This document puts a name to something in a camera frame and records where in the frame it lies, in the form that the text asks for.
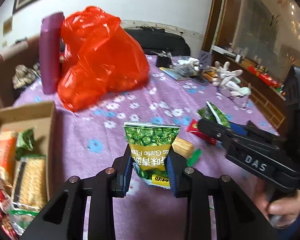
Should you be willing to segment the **person right hand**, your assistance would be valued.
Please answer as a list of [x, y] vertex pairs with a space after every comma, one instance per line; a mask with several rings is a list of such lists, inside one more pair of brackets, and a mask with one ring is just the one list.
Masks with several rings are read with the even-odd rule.
[[258, 179], [256, 183], [253, 202], [270, 221], [270, 215], [279, 218], [273, 224], [277, 229], [283, 229], [292, 225], [300, 215], [300, 190], [297, 190], [291, 197], [283, 197], [269, 201], [270, 193], [267, 190], [266, 182]]

